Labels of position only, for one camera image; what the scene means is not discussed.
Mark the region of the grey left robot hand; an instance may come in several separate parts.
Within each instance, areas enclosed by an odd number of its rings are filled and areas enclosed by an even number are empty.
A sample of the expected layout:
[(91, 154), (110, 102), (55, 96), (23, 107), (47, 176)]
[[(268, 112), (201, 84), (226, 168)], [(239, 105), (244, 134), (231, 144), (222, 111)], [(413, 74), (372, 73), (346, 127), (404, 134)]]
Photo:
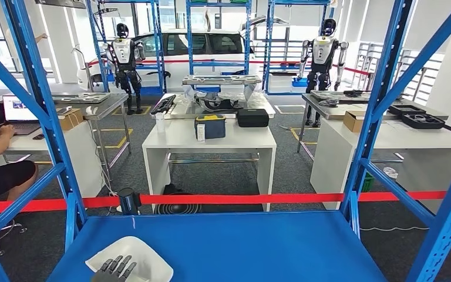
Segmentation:
[(137, 262), (132, 261), (132, 256), (117, 256), (106, 260), (100, 269), (91, 277), (91, 282), (124, 282), (126, 281)]

